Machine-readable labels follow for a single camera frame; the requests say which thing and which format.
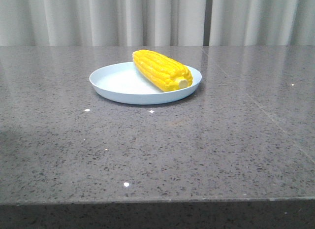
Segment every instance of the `curtain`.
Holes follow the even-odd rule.
[[[0,46],[315,45],[315,0],[0,0]]]

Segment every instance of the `plate rim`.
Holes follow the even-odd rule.
[[[90,76],[89,76],[89,81],[90,83],[94,86],[94,87],[97,87],[98,89],[101,89],[101,90],[104,90],[104,91],[107,91],[107,92],[112,92],[112,93],[116,93],[116,94],[122,94],[122,95],[137,95],[137,96],[141,96],[141,95],[164,95],[164,94],[172,94],[172,93],[178,93],[180,91],[183,91],[183,90],[187,90],[187,89],[191,89],[192,87],[196,86],[196,85],[199,85],[199,83],[201,82],[202,80],[202,74],[200,73],[200,71],[198,71],[196,68],[193,68],[189,65],[185,65],[187,66],[188,68],[193,68],[194,70],[196,70],[198,72],[198,75],[200,75],[200,80],[197,81],[196,83],[194,83],[194,79],[192,80],[192,85],[189,86],[189,87],[186,87],[186,88],[183,88],[183,89],[180,89],[180,90],[174,90],[174,91],[167,91],[167,92],[158,92],[158,93],[150,93],[150,94],[132,94],[132,93],[122,93],[122,92],[115,92],[115,91],[112,91],[112,90],[108,90],[108,89],[104,89],[98,85],[96,85],[92,80],[91,80],[91,77],[93,76],[93,74],[95,74],[96,72],[98,72],[99,70],[101,69],[104,69],[104,68],[107,68],[107,67],[111,67],[111,66],[116,66],[116,65],[131,65],[133,64],[133,62],[122,62],[122,63],[116,63],[116,64],[111,64],[111,65],[106,65],[106,66],[103,66],[103,67],[100,67],[98,69],[96,69],[95,71],[93,71]]]

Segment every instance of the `countertop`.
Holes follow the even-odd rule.
[[[198,89],[98,95],[89,75],[141,48],[0,47],[0,205],[289,200],[314,215],[315,47],[145,47],[199,70]]]

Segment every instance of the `corn on the cob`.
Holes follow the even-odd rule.
[[[132,53],[138,70],[164,92],[191,86],[192,75],[187,66],[163,54],[150,50]]]

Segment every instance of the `white plate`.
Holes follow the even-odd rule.
[[[118,63],[97,69],[90,75],[95,91],[104,98],[129,104],[160,104],[191,95],[201,81],[201,73],[187,66],[193,76],[190,87],[163,92],[148,81],[133,62]]]

